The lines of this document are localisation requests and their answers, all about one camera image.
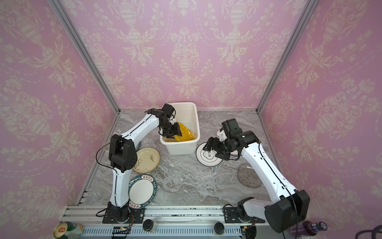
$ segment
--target beige plate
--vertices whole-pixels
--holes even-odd
[[[160,162],[160,155],[155,148],[143,148],[137,152],[138,160],[134,166],[134,171],[140,174],[146,174],[157,168]]]

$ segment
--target beverage can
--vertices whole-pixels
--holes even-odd
[[[77,239],[83,232],[84,226],[82,224],[66,221],[54,229],[53,236],[56,239]]]

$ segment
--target gray marble countertop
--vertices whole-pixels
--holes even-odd
[[[145,115],[143,111],[123,111],[115,133],[122,134],[138,123]],[[269,157],[268,143],[260,120],[255,111],[198,111],[201,138],[198,145],[215,137],[221,123],[235,118],[243,131],[252,130],[262,141]],[[222,161],[215,167],[206,167],[197,159],[195,153],[169,155],[160,143],[156,130],[151,131],[141,141],[141,148],[152,147],[159,151],[161,161],[158,167],[148,173],[157,182],[157,194],[150,205],[222,205],[237,204],[246,197],[270,201],[264,187],[253,189],[241,184],[237,177],[239,165],[246,160]],[[102,158],[103,164],[110,165],[108,151]],[[131,179],[138,175],[134,171]],[[89,189],[85,205],[107,205],[112,188],[112,170],[98,167]]]

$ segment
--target pink wall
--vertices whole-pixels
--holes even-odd
[[[256,108],[306,0],[61,0],[122,109]]]
[[[46,0],[0,2],[0,231],[52,238],[114,118]]]
[[[329,225],[321,238],[382,221],[381,8],[319,1],[262,114],[310,220]]]

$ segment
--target bottle label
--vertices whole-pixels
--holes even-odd
[[[318,232],[319,229],[317,227],[317,223],[312,223],[312,229],[315,231],[315,232]]]

